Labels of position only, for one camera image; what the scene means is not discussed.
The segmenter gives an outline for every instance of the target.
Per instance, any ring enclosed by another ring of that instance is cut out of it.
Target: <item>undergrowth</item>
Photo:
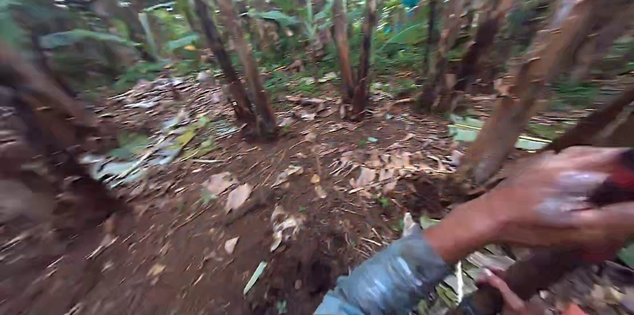
[[[591,106],[598,96],[599,86],[593,82],[582,82],[572,84],[570,82],[557,82],[552,85],[555,92],[550,101],[550,107],[561,109],[563,105],[570,105],[578,108]]]

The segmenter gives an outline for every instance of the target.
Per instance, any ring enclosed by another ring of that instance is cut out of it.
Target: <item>fallen leaf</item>
[[[165,266],[160,263],[156,263],[150,268],[150,270],[148,270],[148,277],[159,276],[163,273],[163,270],[165,270]]]
[[[369,183],[374,181],[374,177],[376,176],[376,170],[369,169],[365,167],[361,167],[361,172],[359,173],[359,177],[355,179],[350,179],[350,185],[353,188],[362,188]]]
[[[332,115],[333,113],[335,113],[335,111],[332,108],[328,107],[324,109],[323,111],[320,111],[319,113],[317,113],[317,117],[326,118]]]
[[[277,179],[275,179],[275,182],[273,183],[273,185],[271,185],[271,187],[274,188],[277,185],[283,184],[284,182],[288,181],[290,175],[295,175],[295,174],[302,175],[303,172],[304,172],[303,167],[289,165],[289,167],[286,168],[286,170],[284,170],[278,175]]]
[[[299,117],[305,121],[313,121],[315,119],[315,113],[308,113],[305,111],[301,111]]]
[[[236,183],[236,179],[230,172],[222,172],[219,174],[211,175],[209,180],[205,183],[205,188],[212,195],[220,195]]]
[[[409,141],[410,139],[412,139],[414,137],[414,133],[407,133],[407,135],[405,136],[405,138],[398,140],[397,142],[404,142],[404,141]]]
[[[266,262],[264,261],[260,262],[260,264],[258,265],[258,268],[256,268],[256,271],[253,272],[251,279],[249,279],[249,282],[244,287],[244,290],[242,291],[242,295],[245,295],[256,284],[256,281],[258,281],[258,278],[260,278],[260,275],[262,275],[262,272],[264,272],[265,268],[266,268]]]
[[[240,237],[231,238],[230,240],[225,242],[225,250],[228,254],[233,253],[233,249],[236,248],[236,244],[238,243],[238,239]]]
[[[225,205],[225,212],[228,213],[229,211],[240,207],[251,195],[251,190],[253,190],[251,185],[242,184],[235,188],[235,190],[229,192],[227,203]]]
[[[304,137],[304,140],[312,143],[317,140],[317,134],[310,132],[306,134],[306,136]]]
[[[320,199],[325,199],[328,196],[328,194],[326,194],[326,191],[324,191],[321,185],[315,186],[315,193]]]

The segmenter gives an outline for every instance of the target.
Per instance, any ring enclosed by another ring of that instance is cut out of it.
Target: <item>dead leaf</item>
[[[350,179],[350,185],[353,188],[362,188],[369,183],[374,181],[374,177],[376,176],[376,170],[369,169],[365,167],[361,167],[361,172],[359,173],[359,177],[355,179]]]
[[[156,263],[155,265],[153,265],[150,270],[148,270],[148,277],[155,277],[155,276],[160,276],[161,273],[163,273],[163,271],[165,270],[165,266],[160,264],[160,263]]]
[[[315,113],[308,113],[305,111],[301,111],[299,113],[299,117],[305,121],[313,121],[315,119]]]
[[[235,208],[240,207],[244,201],[247,201],[249,196],[251,195],[251,190],[253,188],[249,184],[242,184],[235,188],[235,190],[229,193],[227,197],[227,203],[225,205],[225,212],[229,212],[234,210]]]
[[[231,238],[230,240],[225,242],[225,250],[228,254],[233,253],[233,249],[236,248],[236,244],[238,243],[238,239],[240,237]]]
[[[324,109],[323,111],[320,111],[319,113],[317,113],[317,117],[326,118],[332,115],[333,113],[335,113],[335,111],[332,108],[328,107]]]
[[[462,158],[462,155],[464,153],[461,151],[457,151],[454,150],[451,152],[451,163],[449,163],[449,165],[451,166],[460,166],[460,158]]]
[[[303,172],[304,172],[303,167],[289,165],[289,167],[286,168],[286,170],[284,170],[278,175],[277,179],[275,179],[275,182],[273,183],[273,185],[271,185],[271,187],[274,188],[277,185],[283,184],[284,182],[288,181],[290,175],[295,175],[295,174],[302,175]]]
[[[409,141],[410,139],[412,139],[414,137],[414,133],[407,133],[407,135],[405,136],[405,138],[398,140],[397,142],[404,142],[404,141]]]
[[[328,194],[326,194],[326,191],[324,191],[321,185],[315,186],[315,193],[320,199],[325,199],[326,196],[328,196]]]
[[[222,172],[211,175],[209,180],[205,183],[205,188],[207,188],[212,195],[220,195],[236,183],[236,179],[230,172]]]
[[[317,134],[310,132],[306,134],[306,136],[304,137],[304,140],[312,143],[317,140]]]

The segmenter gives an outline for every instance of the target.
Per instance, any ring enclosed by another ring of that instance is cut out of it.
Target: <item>tree trunk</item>
[[[445,20],[442,33],[440,33],[440,41],[436,49],[435,62],[436,67],[433,71],[433,78],[428,79],[423,87],[423,93],[418,96],[418,107],[424,111],[443,111],[446,106],[441,104],[442,97],[446,92],[453,88],[455,78],[446,76],[447,71],[447,55],[453,44],[456,42],[460,28],[462,27],[462,12],[468,0],[450,0],[443,12]]]
[[[356,77],[350,61],[350,45],[348,44],[348,21],[345,17],[344,0],[335,0],[332,5],[333,35],[337,54],[339,55],[339,66],[341,68],[341,99],[343,105],[350,105],[353,101],[354,85]]]
[[[487,18],[478,26],[473,42],[460,61],[455,90],[464,91],[477,75],[478,60],[493,44],[495,35],[513,6],[513,1],[515,0],[501,0],[494,12],[486,12]]]
[[[370,85],[370,55],[372,54],[372,33],[376,27],[376,11],[378,9],[376,0],[366,0],[365,19],[363,19],[363,43],[361,45],[361,55],[359,58],[359,71],[357,82],[354,86],[353,105],[350,118],[361,120],[365,115],[365,106],[368,102],[368,92]]]
[[[544,87],[588,35],[610,24],[632,0],[562,0],[548,29],[538,33],[528,58],[511,71],[493,114],[486,121],[459,167],[463,176],[483,183],[496,173],[531,115]]]
[[[429,23],[427,25],[427,47],[425,48],[425,55],[423,59],[423,72],[422,76],[428,78],[433,75],[434,72],[430,71],[431,66],[434,64],[431,61],[431,53],[438,40],[438,34],[436,33],[438,24],[438,12],[440,11],[439,3],[442,4],[442,0],[429,0]]]
[[[269,103],[269,98],[264,91],[264,86],[260,80],[258,65],[253,58],[251,46],[244,39],[244,32],[242,31],[242,24],[240,18],[233,6],[233,0],[216,0],[221,12],[227,17],[226,26],[232,32],[233,39],[236,45],[236,53],[242,61],[244,67],[244,74],[249,91],[252,94],[254,105],[256,106],[258,113],[258,130],[260,135],[265,138],[272,138],[277,134],[277,125],[275,122],[275,114],[273,108]]]
[[[247,95],[240,78],[233,69],[229,55],[225,50],[223,41],[220,39],[216,24],[209,15],[209,7],[204,0],[192,0],[194,1],[194,10],[200,19],[200,25],[207,41],[207,46],[214,52],[218,63],[225,74],[225,78],[229,83],[229,91],[231,92],[231,98],[235,101],[233,104],[233,110],[236,114],[236,119],[240,122],[246,123],[250,128],[257,128],[256,116],[251,110],[251,102]]]

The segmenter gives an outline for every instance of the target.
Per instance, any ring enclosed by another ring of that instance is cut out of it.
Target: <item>foliage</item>
[[[575,107],[589,107],[598,96],[598,86],[593,82],[574,84],[570,82],[557,82],[553,84],[555,99]]]

